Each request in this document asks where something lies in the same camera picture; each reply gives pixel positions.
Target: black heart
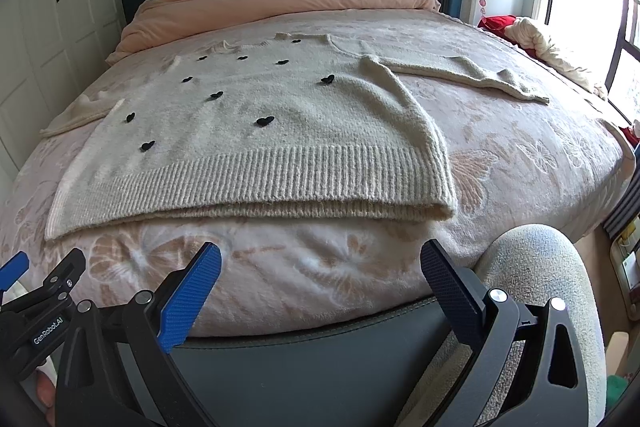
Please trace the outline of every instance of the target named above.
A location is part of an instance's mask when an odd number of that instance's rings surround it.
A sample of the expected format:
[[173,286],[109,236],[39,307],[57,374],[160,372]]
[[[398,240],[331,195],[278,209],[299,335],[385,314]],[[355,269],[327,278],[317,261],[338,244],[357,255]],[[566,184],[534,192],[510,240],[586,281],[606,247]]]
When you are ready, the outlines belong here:
[[267,116],[266,118],[258,118],[258,120],[255,121],[256,124],[258,124],[260,127],[264,127],[265,125],[270,124],[272,121],[275,120],[275,116]]

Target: metal screw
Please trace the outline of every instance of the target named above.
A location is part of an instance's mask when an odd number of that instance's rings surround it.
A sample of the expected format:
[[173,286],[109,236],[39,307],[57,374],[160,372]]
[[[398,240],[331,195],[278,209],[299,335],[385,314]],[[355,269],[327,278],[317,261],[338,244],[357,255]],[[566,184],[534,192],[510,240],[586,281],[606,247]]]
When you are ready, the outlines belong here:
[[135,300],[138,304],[148,304],[154,297],[153,293],[149,290],[142,290],[142,292],[136,293]]
[[554,309],[558,310],[559,312],[561,312],[564,309],[566,309],[566,304],[559,297],[552,298],[551,299],[551,305],[553,306]]
[[494,288],[491,290],[489,292],[489,296],[496,302],[505,302],[507,300],[507,294],[500,290],[500,288]]
[[80,313],[86,313],[91,309],[91,301],[80,301],[78,303],[78,311]]

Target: cream knit sweater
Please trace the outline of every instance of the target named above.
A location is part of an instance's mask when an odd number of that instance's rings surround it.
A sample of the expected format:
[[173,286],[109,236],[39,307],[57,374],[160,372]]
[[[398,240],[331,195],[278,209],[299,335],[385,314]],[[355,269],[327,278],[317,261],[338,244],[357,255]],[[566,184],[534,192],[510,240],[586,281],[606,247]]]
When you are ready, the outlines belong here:
[[464,57],[354,51],[367,49],[278,34],[179,57],[96,128],[60,182],[47,239],[150,216],[446,219],[445,140],[394,71],[548,102]]

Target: finger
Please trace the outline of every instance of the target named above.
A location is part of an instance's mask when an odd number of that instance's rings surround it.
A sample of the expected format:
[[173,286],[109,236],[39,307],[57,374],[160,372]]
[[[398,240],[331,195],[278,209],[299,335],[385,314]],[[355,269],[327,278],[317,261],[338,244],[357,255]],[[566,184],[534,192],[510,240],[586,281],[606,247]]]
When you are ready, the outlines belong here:
[[45,418],[51,427],[56,427],[56,406],[53,406],[51,409],[47,410],[45,414]]
[[49,409],[56,400],[56,388],[47,375],[39,371],[36,371],[36,373],[36,395],[44,407]]

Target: person's leg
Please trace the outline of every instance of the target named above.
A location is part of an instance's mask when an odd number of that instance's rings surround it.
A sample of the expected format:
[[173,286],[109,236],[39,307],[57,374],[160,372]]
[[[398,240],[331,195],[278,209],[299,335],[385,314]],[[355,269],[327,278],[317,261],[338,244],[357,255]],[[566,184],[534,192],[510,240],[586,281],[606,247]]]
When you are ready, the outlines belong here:
[[[591,284],[580,254],[571,242],[558,230],[544,225],[517,227],[494,241],[480,258],[475,272],[488,289],[502,288],[519,302],[544,305],[551,297],[564,299],[585,367],[589,425],[597,425],[604,416],[607,389],[604,344]],[[482,413],[482,421],[499,411],[521,352],[522,343],[514,344],[494,394]],[[422,426],[456,381],[469,355],[469,348],[458,344],[450,333],[409,397],[396,425]]]

